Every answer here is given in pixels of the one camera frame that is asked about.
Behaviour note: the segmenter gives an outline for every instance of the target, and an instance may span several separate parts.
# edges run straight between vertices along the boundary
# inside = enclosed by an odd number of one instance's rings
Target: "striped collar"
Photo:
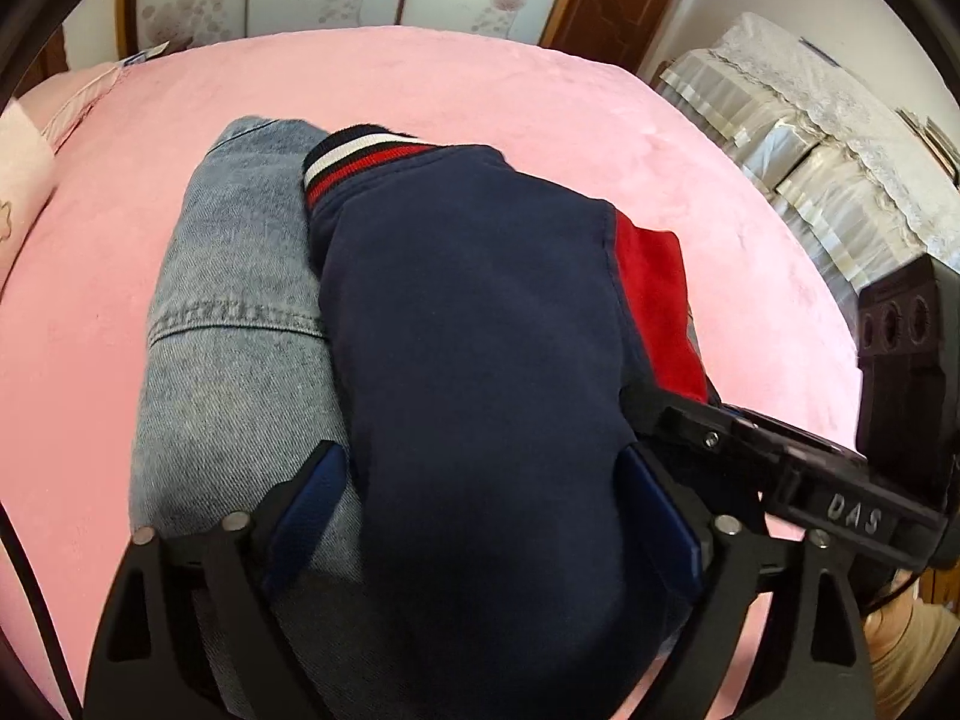
[[[324,138],[304,160],[304,197],[312,211],[325,191],[368,167],[441,148],[375,124],[355,124]]]

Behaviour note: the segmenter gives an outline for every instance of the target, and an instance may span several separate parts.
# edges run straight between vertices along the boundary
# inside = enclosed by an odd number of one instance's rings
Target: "cable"
[[[3,508],[3,503],[0,503],[0,543],[3,544],[7,555],[10,556],[13,570],[16,571],[16,576],[20,579],[20,584],[23,586],[23,591],[30,604],[30,610],[34,613],[37,630],[40,631],[40,640],[43,642],[43,649],[46,650],[47,659],[50,661],[50,669],[53,671],[56,686],[64,698],[66,710],[70,713],[72,720],[83,720],[83,707],[80,705],[77,688],[70,678],[70,670],[66,665],[64,650],[56,637],[53,618],[50,616],[46,601],[43,600],[43,592],[40,590],[37,575],[30,566],[30,560],[27,560],[27,553],[24,552],[23,545],[16,536],[16,531],[13,530],[13,522],[7,516],[7,510]]]
[[[874,601],[874,603],[868,605],[867,608],[865,608],[865,610],[862,611],[861,613],[862,616],[864,618],[867,618],[871,614],[873,614],[875,611],[880,611],[883,607],[885,607],[885,605],[893,603],[896,599],[901,597],[902,594],[906,593],[906,591],[908,591],[909,589],[912,589],[914,584],[917,584],[917,581],[918,579],[920,579],[920,576],[922,575],[917,573],[910,574],[910,579],[908,579],[905,584],[902,584],[899,587],[899,589],[894,590],[892,593],[888,593],[887,595],[884,595],[882,598],[880,598],[880,600]]]

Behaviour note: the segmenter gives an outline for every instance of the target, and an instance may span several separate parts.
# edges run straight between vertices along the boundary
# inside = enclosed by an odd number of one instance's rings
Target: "pink pillow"
[[[0,293],[54,189],[54,152],[16,100],[0,116]]]
[[[104,62],[56,74],[23,95],[20,104],[47,143],[58,151],[93,104],[117,81],[120,70],[117,63]]]

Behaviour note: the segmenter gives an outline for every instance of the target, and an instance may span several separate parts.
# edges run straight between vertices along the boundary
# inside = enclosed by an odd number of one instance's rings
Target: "denim seam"
[[[320,317],[242,300],[198,300],[166,311],[152,322],[147,347],[175,333],[223,326],[280,330],[326,339]]]
[[[215,145],[212,148],[210,148],[210,151],[206,153],[206,156],[210,156],[210,154],[212,154],[214,151],[217,151],[217,149],[220,146],[225,146],[227,143],[235,141],[237,138],[242,138],[244,135],[250,135],[251,132],[257,132],[258,129],[263,129],[264,127],[270,127],[271,124],[276,124],[278,121],[279,119],[267,119],[266,122],[261,122],[260,124],[256,124],[255,127],[251,127],[250,129],[245,129],[242,132],[235,132],[234,134],[230,135],[229,138],[226,138],[225,140],[220,141],[219,143],[215,143]]]

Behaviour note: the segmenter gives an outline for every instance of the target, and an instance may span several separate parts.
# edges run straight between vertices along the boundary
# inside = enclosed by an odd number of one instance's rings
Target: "navy jacket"
[[[307,157],[366,578],[438,717],[604,720],[670,599],[613,485],[621,386],[704,400],[671,233],[488,146],[360,125]]]

